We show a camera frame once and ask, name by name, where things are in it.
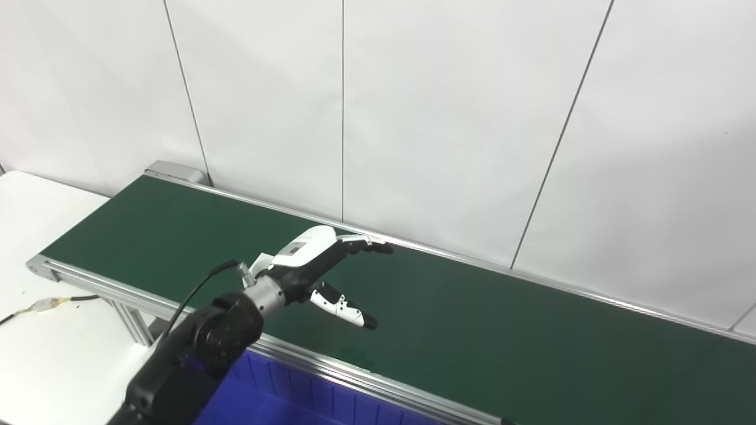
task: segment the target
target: wall seam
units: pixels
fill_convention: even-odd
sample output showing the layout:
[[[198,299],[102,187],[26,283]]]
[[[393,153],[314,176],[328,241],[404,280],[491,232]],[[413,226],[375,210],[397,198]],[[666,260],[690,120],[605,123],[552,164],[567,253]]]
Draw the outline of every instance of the wall seam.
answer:
[[[191,119],[194,123],[194,132],[197,134],[197,142],[200,144],[200,152],[202,153],[202,161],[205,163],[205,172],[207,173],[207,181],[211,187],[212,177],[210,176],[210,168],[207,165],[207,156],[205,155],[205,147],[202,145],[202,136],[200,135],[200,127],[197,125],[197,116],[194,113],[194,104],[191,101],[191,95],[189,93],[189,85],[187,84],[186,73],[184,72],[184,63],[181,62],[181,53],[178,51],[178,42],[176,42],[176,34],[173,30],[173,22],[171,21],[171,14],[168,10],[167,0],[163,0],[163,7],[166,9],[166,19],[168,20],[168,28],[171,31],[171,40],[173,40],[173,48],[176,51],[176,59],[178,60],[178,69],[181,71],[181,81],[184,83],[184,91],[187,94],[187,101],[189,102],[189,111],[191,112]]]
[[[570,104],[569,110],[567,111],[567,117],[565,118],[565,123],[562,126],[562,131],[559,133],[559,137],[556,140],[556,145],[554,146],[554,152],[552,152],[551,154],[549,165],[546,168],[546,172],[544,173],[543,180],[541,180],[541,186],[538,188],[538,193],[535,195],[535,201],[533,202],[533,207],[531,208],[530,214],[528,215],[528,221],[525,222],[525,227],[522,229],[522,235],[520,236],[520,240],[517,243],[517,249],[515,250],[515,255],[514,257],[512,257],[512,263],[510,264],[510,269],[515,267],[517,256],[519,255],[520,249],[522,249],[522,242],[525,240],[525,235],[528,233],[528,228],[530,227],[531,220],[533,219],[533,213],[535,213],[535,208],[536,206],[538,206],[538,201],[541,199],[541,194],[544,191],[546,180],[549,178],[549,172],[551,172],[551,167],[554,164],[554,159],[556,158],[556,154],[559,151],[559,147],[562,144],[562,139],[564,138],[567,125],[569,124],[569,120],[572,117],[572,112],[575,110],[575,105],[578,102],[580,91],[582,90],[583,84],[585,83],[585,77],[588,74],[588,70],[590,69],[590,64],[593,62],[593,56],[596,54],[596,49],[598,48],[599,42],[601,41],[601,35],[604,33],[604,29],[606,28],[606,22],[609,20],[609,15],[612,13],[612,7],[614,6],[614,2],[615,0],[611,0],[609,2],[609,7],[606,9],[606,14],[604,14],[604,19],[601,23],[601,27],[599,28],[598,36],[596,36],[596,41],[593,43],[593,48],[591,49],[590,55],[588,56],[588,62],[585,64],[583,75],[580,78],[580,83],[578,83],[578,89],[575,91],[575,96],[572,98],[572,103]]]

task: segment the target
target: black cable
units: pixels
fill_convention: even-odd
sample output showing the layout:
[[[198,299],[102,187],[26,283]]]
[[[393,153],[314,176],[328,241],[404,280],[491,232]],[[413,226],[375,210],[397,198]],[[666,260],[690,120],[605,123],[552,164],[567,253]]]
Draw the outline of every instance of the black cable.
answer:
[[[166,340],[166,336],[168,335],[168,333],[170,333],[171,328],[173,328],[173,325],[178,320],[178,316],[180,316],[181,312],[184,311],[184,309],[186,308],[187,304],[189,304],[189,301],[192,299],[192,297],[194,296],[194,294],[197,293],[197,291],[200,290],[200,288],[202,288],[202,286],[207,281],[209,281],[210,278],[212,278],[213,276],[217,275],[221,271],[226,270],[227,268],[236,267],[239,264],[241,264],[241,263],[238,262],[235,259],[232,259],[232,260],[228,260],[227,262],[224,262],[221,265],[217,265],[216,267],[214,267],[213,270],[210,271],[210,273],[207,274],[207,276],[205,276],[205,278],[200,283],[197,284],[197,286],[194,287],[194,289],[191,290],[191,292],[189,292],[189,296],[187,296],[187,298],[184,300],[184,302],[182,302],[181,305],[179,305],[178,308],[176,309],[176,311],[173,313],[173,316],[171,317],[171,320],[168,322],[168,327],[163,332],[163,338],[160,339],[160,344],[162,344],[163,341]]]
[[[11,313],[6,318],[0,320],[0,324],[4,324],[6,321],[9,321],[14,317],[16,317],[16,313]]]
[[[90,299],[100,298],[99,295],[72,296],[71,301],[89,301]]]

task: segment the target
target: conveyor leg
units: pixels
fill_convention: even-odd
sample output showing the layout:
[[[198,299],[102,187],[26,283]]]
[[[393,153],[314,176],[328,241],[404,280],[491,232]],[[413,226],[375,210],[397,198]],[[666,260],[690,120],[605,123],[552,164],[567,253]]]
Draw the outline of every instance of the conveyor leg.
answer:
[[[115,302],[111,299],[106,299],[118,313],[118,316],[126,326],[126,330],[131,334],[135,343],[143,346],[151,346],[155,342],[155,338],[150,332],[150,328],[144,323],[144,319],[141,317],[141,313],[137,309]]]

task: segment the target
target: white table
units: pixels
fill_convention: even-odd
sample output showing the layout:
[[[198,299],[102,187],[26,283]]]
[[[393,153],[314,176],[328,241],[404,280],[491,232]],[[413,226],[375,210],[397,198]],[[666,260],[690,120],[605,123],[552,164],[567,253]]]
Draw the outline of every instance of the white table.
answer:
[[[49,296],[87,295],[24,263],[106,200],[18,171],[0,175],[0,316]],[[19,315],[0,326],[0,420],[102,425],[148,354],[101,299]]]

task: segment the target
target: white robotic hand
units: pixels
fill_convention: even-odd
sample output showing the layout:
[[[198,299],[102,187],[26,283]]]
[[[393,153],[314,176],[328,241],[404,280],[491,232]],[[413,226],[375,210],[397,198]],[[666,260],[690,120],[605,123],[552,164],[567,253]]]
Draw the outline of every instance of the white robotic hand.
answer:
[[[264,306],[264,316],[292,301],[311,301],[321,309],[357,326],[375,329],[377,320],[361,311],[335,288],[318,280],[350,253],[391,253],[384,240],[365,234],[344,234],[327,225],[309,228],[278,254],[262,253],[251,270],[240,268],[245,293]]]

